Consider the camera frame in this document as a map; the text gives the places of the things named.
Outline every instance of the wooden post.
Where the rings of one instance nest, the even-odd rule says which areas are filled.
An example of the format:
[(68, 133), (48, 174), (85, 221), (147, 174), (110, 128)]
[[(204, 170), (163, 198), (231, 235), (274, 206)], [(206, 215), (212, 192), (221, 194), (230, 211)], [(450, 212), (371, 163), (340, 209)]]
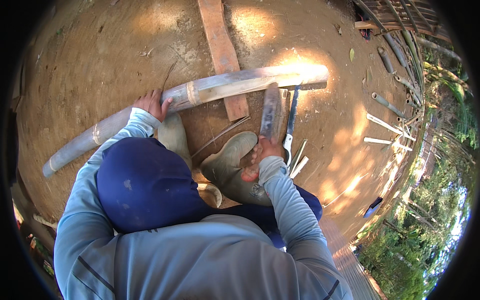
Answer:
[[(240, 71), (237, 54), (225, 27), (221, 0), (198, 0), (198, 6), (215, 73)], [(225, 97), (223, 101), (229, 121), (249, 115), (245, 94)]]

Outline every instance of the hand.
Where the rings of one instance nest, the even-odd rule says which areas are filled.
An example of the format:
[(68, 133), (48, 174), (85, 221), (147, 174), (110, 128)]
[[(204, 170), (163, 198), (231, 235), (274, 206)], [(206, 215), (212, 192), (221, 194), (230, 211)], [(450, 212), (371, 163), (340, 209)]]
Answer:
[(157, 118), (160, 122), (163, 122), (167, 116), (168, 107), (172, 103), (173, 98), (167, 98), (163, 104), (160, 104), (160, 96), (162, 96), (161, 89), (150, 91), (145, 96), (139, 97), (135, 100), (133, 107), (141, 108)]
[(269, 141), (263, 135), (259, 135), (258, 144), (253, 147), (252, 164), (255, 162), (260, 163), (268, 156), (282, 157), (282, 147), (276, 139), (272, 138)]

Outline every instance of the green rubber boot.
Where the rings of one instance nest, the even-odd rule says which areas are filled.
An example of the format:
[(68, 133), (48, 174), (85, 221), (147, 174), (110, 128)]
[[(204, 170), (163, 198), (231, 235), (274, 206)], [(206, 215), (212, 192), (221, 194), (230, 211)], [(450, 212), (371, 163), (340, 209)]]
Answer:
[(253, 149), (257, 141), (257, 135), (249, 131), (232, 136), (220, 152), (210, 155), (200, 164), (200, 170), (229, 199), (242, 204), (271, 206), (272, 202), (258, 184), (258, 179), (246, 182), (241, 178), (240, 159)]
[(166, 149), (178, 154), (192, 170), (192, 157), (188, 151), (187, 134), (178, 113), (168, 115), (158, 127), (158, 141)]

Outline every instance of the dirt ground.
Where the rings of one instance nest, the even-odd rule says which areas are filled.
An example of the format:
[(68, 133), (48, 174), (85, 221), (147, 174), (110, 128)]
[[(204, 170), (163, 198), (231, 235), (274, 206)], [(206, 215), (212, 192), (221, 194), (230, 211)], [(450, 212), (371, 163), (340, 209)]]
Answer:
[[(364, 143), (363, 137), (389, 140), (394, 134), (365, 116), (369, 112), (391, 124), (396, 115), (375, 102), (372, 92), (407, 116), (412, 113), (377, 47), (389, 52), (394, 68), (407, 78), (405, 69), (381, 36), (372, 35), (366, 43), (354, 28), (349, 1), (225, 0), (224, 10), (242, 70), (297, 62), (329, 69), (325, 89), (300, 92), (292, 151), (306, 138), (303, 153), (310, 160), (294, 182), (324, 205), (340, 195), (324, 215), (350, 239), (365, 224), (367, 206), (388, 193), (388, 174), (382, 170), (393, 151), (383, 152), (384, 146)], [(120, 0), (113, 6), (110, 0), (63, 1), (32, 43), (18, 108), (19, 171), (37, 210), (52, 222), (61, 217), (76, 172), (93, 150), (45, 179), (42, 166), (52, 154), (160, 87), (174, 62), (165, 89), (215, 74), (195, 0)], [(369, 67), (373, 81), (364, 89)], [(251, 120), (205, 148), (194, 167), (236, 133), (258, 134), (263, 92), (249, 93), (247, 100)], [(181, 116), (190, 153), (229, 125), (222, 100)]]

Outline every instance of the light blue long-sleeve shirt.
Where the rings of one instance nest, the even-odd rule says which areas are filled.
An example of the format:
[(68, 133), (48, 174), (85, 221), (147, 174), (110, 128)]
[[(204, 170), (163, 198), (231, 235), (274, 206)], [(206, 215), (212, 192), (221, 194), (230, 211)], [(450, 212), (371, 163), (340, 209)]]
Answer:
[(313, 212), (277, 156), (261, 161), (259, 178), (286, 253), (256, 224), (231, 215), (114, 236), (96, 187), (102, 152), (125, 137), (151, 136), (158, 125), (133, 108), (127, 126), (78, 171), (54, 249), (65, 299), (352, 298)]

